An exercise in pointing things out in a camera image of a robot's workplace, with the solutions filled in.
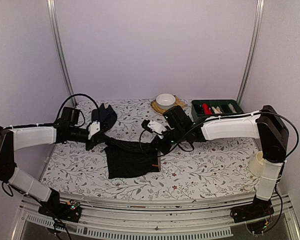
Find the black striped underwear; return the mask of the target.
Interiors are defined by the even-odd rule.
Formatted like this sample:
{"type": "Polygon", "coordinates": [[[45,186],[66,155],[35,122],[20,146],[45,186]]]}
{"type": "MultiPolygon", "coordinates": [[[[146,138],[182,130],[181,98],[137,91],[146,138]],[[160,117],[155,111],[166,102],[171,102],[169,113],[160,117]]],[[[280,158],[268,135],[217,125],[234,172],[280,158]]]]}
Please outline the black striped underwear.
{"type": "Polygon", "coordinates": [[[161,171],[158,150],[151,143],[102,137],[109,179],[137,178],[161,171]]]}

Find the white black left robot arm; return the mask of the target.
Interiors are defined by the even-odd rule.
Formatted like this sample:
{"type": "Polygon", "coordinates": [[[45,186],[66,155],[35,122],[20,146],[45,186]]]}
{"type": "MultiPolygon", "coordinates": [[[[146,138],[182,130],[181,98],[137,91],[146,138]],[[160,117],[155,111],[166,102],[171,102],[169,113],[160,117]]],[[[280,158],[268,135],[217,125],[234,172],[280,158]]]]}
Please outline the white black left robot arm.
{"type": "Polygon", "coordinates": [[[60,194],[42,184],[33,176],[17,167],[15,152],[20,149],[67,142],[84,143],[90,151],[106,139],[105,132],[113,123],[108,117],[94,109],[91,123],[86,128],[78,126],[79,109],[64,107],[53,123],[0,126],[0,181],[22,194],[37,200],[53,217],[60,217],[74,206],[60,202],[60,194]]]}

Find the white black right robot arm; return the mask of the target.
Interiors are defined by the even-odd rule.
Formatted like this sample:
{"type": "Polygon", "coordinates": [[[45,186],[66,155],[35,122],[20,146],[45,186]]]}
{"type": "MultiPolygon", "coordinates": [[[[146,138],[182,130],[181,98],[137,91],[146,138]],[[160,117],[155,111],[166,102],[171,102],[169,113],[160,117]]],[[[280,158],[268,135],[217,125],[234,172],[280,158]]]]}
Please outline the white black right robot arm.
{"type": "Polygon", "coordinates": [[[163,117],[167,126],[144,120],[142,128],[156,137],[152,141],[163,155],[178,144],[212,141],[226,138],[259,139],[263,156],[258,188],[250,204],[233,207],[230,215],[235,223],[266,217],[274,213],[271,197],[282,175],[287,158],[289,130],[274,108],[265,105],[251,113],[218,115],[198,118],[192,121],[179,106],[168,109],[163,117]]]}

